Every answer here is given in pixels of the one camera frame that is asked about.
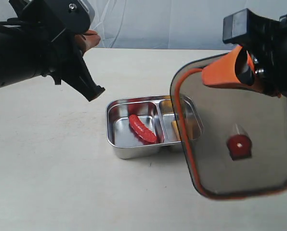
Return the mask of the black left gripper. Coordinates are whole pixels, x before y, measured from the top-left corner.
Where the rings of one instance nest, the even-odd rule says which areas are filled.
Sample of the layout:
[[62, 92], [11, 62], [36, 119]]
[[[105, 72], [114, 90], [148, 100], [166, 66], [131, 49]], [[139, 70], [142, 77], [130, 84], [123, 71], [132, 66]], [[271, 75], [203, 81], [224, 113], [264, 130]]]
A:
[[67, 28], [68, 0], [11, 0], [24, 37], [40, 53], [42, 75], [50, 75], [56, 85], [62, 81], [89, 102], [104, 88], [95, 84], [83, 60], [84, 52], [96, 47], [101, 37], [94, 30], [76, 34]]

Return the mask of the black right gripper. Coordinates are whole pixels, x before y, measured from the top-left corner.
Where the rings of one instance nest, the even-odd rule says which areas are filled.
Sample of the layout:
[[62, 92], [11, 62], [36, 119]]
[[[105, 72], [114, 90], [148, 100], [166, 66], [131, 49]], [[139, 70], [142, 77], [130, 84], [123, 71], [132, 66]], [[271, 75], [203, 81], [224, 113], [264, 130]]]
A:
[[223, 19], [222, 40], [238, 46], [203, 68], [205, 86], [287, 96], [287, 14], [273, 20], [245, 8]]

